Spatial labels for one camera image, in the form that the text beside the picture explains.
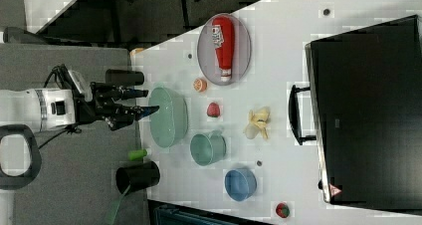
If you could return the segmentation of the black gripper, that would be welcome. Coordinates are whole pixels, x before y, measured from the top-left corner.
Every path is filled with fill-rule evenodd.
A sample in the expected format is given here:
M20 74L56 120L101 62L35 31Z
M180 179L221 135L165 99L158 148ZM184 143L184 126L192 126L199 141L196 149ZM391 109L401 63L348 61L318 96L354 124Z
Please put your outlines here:
M113 86L106 83L91 82L83 92L74 91L74 105L76 125L90 124L97 120L103 120L106 110L103 103L99 102L100 93L113 89ZM136 98L146 98L148 90L118 89L113 98L115 100L129 100ZM111 111L106 117L109 125L130 125L144 117L159 111L159 106L119 106Z

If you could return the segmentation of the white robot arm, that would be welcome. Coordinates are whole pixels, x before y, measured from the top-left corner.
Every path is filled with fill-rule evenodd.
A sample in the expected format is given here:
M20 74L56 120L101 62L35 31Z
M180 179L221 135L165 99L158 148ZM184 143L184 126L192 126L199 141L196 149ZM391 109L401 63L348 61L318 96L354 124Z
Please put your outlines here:
M91 83L86 92L69 89L1 91L1 124L24 124L32 132L73 129L98 120L118 130L159 111L159 106L125 106L118 101L145 98L148 90Z

